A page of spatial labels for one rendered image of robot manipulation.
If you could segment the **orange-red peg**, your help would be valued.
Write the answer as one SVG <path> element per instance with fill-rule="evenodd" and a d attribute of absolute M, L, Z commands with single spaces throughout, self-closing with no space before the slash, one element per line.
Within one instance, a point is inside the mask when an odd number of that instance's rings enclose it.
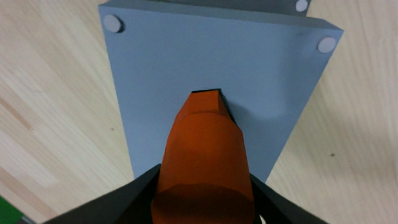
<path fill-rule="evenodd" d="M 191 93 L 176 115 L 150 208 L 153 224 L 252 224 L 243 133 L 218 90 Z"/>

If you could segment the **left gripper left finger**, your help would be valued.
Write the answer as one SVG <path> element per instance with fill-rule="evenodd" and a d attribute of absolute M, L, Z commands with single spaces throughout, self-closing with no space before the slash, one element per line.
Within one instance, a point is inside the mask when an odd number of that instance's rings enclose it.
<path fill-rule="evenodd" d="M 160 167 L 40 224 L 153 224 L 150 207 Z"/>

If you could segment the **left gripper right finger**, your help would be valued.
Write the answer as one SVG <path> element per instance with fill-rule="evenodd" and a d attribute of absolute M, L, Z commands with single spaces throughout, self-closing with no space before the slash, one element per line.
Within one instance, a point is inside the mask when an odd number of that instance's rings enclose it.
<path fill-rule="evenodd" d="M 266 224 L 329 224 L 286 199 L 251 173 L 250 179 L 255 202 L 252 224 L 263 224 L 261 217 Z"/>

